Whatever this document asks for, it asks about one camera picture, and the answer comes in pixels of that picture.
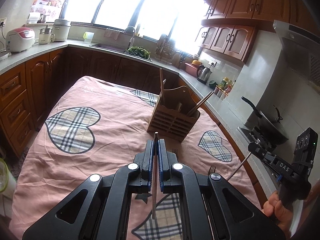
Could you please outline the right hand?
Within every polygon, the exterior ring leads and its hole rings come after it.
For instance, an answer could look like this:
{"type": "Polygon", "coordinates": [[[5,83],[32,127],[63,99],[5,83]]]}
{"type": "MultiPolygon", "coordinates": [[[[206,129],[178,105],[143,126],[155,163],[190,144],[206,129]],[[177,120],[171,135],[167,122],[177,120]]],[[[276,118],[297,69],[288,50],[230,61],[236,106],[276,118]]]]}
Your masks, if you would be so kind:
{"type": "Polygon", "coordinates": [[[275,215],[277,226],[283,230],[285,234],[291,237],[290,226],[293,219],[293,212],[288,210],[279,198],[278,191],[274,191],[263,205],[262,212],[271,217],[275,215]]]}

